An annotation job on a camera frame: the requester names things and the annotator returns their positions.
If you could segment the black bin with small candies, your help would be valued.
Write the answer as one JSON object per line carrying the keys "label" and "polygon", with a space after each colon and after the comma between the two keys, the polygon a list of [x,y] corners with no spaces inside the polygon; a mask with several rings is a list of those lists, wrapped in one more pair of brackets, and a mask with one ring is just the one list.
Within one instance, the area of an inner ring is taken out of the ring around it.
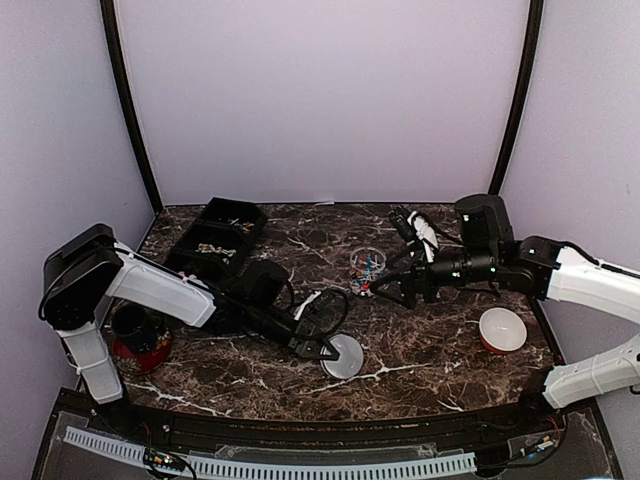
{"label": "black bin with small candies", "polygon": [[170,250],[164,265],[216,283],[236,275],[248,251],[249,245],[237,229],[196,221]]}

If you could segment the silver jar lid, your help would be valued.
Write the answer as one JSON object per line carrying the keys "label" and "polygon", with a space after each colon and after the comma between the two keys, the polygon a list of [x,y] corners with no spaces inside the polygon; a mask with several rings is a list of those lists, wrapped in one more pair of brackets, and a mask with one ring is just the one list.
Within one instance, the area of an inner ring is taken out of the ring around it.
{"label": "silver jar lid", "polygon": [[337,351],[338,358],[320,361],[325,373],[340,380],[358,375],[364,363],[361,344],[354,337],[343,333],[330,337],[329,343]]}

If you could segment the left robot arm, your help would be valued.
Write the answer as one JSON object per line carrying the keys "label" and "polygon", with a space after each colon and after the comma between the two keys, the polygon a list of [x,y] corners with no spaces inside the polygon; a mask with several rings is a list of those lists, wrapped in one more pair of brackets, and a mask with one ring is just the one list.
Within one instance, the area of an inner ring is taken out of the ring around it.
{"label": "left robot arm", "polygon": [[91,398],[103,405],[101,417],[120,436],[141,427],[140,412],[123,398],[125,386],[95,320],[105,297],[158,311],[193,328],[220,316],[240,324],[309,360],[335,361],[340,353],[311,319],[320,302],[341,298],[325,289],[301,304],[281,309],[275,302],[292,288],[287,271],[271,260],[250,263],[236,277],[209,284],[183,276],[118,242],[98,223],[50,254],[43,267],[44,292],[38,316],[59,335]]}

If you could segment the clear plastic jar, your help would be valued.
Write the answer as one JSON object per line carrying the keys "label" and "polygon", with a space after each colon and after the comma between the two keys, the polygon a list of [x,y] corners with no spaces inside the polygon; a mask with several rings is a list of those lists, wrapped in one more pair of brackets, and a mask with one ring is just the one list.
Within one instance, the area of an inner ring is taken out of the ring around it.
{"label": "clear plastic jar", "polygon": [[375,247],[358,247],[350,255],[350,289],[357,296],[371,296],[371,284],[386,269],[385,253]]}

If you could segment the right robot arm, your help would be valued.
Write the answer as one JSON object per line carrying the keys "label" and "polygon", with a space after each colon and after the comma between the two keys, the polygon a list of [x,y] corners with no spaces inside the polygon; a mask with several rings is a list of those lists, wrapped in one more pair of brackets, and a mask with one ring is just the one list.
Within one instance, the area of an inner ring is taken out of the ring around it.
{"label": "right robot arm", "polygon": [[[568,304],[628,323],[639,322],[639,274],[590,256],[570,242],[531,236],[489,246],[422,253],[371,285],[373,294],[412,309],[419,297],[437,299],[443,287],[496,284],[548,303]],[[510,413],[521,434],[534,432],[549,416],[587,398],[639,384],[639,338],[611,346],[577,362],[534,373]]]}

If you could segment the black bin with lollipops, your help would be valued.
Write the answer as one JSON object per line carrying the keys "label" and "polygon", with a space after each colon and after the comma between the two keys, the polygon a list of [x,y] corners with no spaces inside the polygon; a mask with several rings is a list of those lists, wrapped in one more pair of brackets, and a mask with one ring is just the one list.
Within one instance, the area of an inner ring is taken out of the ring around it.
{"label": "black bin with lollipops", "polygon": [[[227,220],[231,218],[252,219],[256,221],[256,226],[250,232],[245,233],[227,224]],[[255,203],[214,197],[197,217],[197,220],[207,225],[234,230],[241,235],[246,244],[254,245],[262,234],[268,217]]]}

